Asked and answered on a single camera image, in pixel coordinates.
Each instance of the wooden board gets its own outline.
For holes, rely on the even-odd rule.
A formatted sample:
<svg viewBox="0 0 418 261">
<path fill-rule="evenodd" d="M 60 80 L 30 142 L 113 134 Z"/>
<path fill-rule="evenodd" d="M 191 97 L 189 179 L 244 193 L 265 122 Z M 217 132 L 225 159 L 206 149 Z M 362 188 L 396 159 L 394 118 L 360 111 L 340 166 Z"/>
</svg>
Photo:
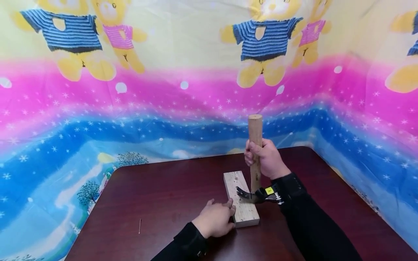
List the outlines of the wooden board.
<svg viewBox="0 0 418 261">
<path fill-rule="evenodd" d="M 235 227 L 243 228 L 258 225 L 260 217 L 255 205 L 242 201 L 237 195 L 237 186 L 247 192 L 249 191 L 242 172 L 235 171 L 224 173 L 224 182 L 228 197 L 234 200 L 233 205 L 237 208 L 234 215 Z"/>
</svg>

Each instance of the wooden hammer handle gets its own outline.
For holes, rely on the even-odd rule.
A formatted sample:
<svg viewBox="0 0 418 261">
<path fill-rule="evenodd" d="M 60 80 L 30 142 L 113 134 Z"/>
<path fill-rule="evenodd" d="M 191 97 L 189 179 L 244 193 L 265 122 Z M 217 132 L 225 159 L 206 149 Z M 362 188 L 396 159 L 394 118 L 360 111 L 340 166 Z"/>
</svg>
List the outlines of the wooden hammer handle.
<svg viewBox="0 0 418 261">
<path fill-rule="evenodd" d="M 248 134 L 250 142 L 258 146 L 263 145 L 263 117 L 260 114 L 248 116 Z M 254 164 L 250 167 L 251 172 L 251 193 L 261 188 L 260 158 L 254 155 Z"/>
</svg>

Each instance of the fabric backdrop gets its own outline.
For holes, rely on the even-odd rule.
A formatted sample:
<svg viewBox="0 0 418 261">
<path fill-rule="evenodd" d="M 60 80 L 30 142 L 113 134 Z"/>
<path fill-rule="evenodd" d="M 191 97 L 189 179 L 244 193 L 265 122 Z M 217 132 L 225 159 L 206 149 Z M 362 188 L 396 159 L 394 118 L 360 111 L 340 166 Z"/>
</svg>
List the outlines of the fabric backdrop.
<svg viewBox="0 0 418 261">
<path fill-rule="evenodd" d="M 1 261 L 63 260 L 115 169 L 242 153 L 255 113 L 418 251 L 418 2 L 249 4 L 3 2 Z"/>
</svg>

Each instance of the wrist strap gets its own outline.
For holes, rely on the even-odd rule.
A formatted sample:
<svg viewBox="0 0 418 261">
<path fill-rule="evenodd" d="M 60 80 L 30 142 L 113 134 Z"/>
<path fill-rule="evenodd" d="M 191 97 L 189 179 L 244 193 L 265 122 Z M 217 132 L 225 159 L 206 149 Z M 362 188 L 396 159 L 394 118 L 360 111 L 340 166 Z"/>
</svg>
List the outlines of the wrist strap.
<svg viewBox="0 0 418 261">
<path fill-rule="evenodd" d="M 206 255 L 206 239 L 192 222 L 187 223 L 183 230 L 174 237 L 174 242 L 187 256 Z"/>
<path fill-rule="evenodd" d="M 279 194 L 284 202 L 292 200 L 292 198 L 299 195 L 307 194 L 305 186 L 293 172 L 284 177 L 272 180 L 271 182 L 277 184 L 279 187 Z"/>
</svg>

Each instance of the cartoon bear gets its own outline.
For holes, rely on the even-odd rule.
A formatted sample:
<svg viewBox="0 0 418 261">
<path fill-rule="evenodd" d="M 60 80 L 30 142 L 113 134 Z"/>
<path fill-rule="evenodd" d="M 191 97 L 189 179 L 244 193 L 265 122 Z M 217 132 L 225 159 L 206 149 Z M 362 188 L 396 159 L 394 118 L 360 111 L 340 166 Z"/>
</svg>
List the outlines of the cartoon bear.
<svg viewBox="0 0 418 261">
<path fill-rule="evenodd" d="M 131 0 L 91 0 L 91 2 L 98 17 L 99 35 L 112 45 L 119 62 L 125 69 L 132 67 L 137 73 L 143 73 L 145 68 L 134 50 L 132 40 L 144 42 L 147 40 L 147 34 L 138 28 L 123 24 Z"/>
<path fill-rule="evenodd" d="M 224 43 L 242 43 L 237 83 L 252 87 L 260 74 L 268 86 L 276 86 L 285 74 L 288 40 L 306 23 L 294 15 L 302 0 L 249 0 L 251 20 L 221 29 Z"/>
<path fill-rule="evenodd" d="M 36 0 L 39 9 L 12 14 L 22 30 L 42 31 L 61 74 L 79 81 L 82 68 L 101 81 L 116 75 L 114 65 L 105 57 L 97 37 L 95 16 L 89 15 L 85 0 Z"/>
<path fill-rule="evenodd" d="M 418 33 L 418 11 L 395 17 L 390 30 L 398 33 Z M 402 66 L 392 72 L 385 86 L 395 92 L 408 93 L 418 88 L 418 40 L 409 49 Z"/>
<path fill-rule="evenodd" d="M 293 41 L 293 46 L 298 46 L 292 67 L 298 67 L 303 59 L 307 64 L 312 64 L 318 59 L 318 39 L 321 33 L 327 34 L 331 30 L 331 22 L 322 20 L 332 0 L 315 0 L 311 16 L 302 34 Z"/>
</svg>

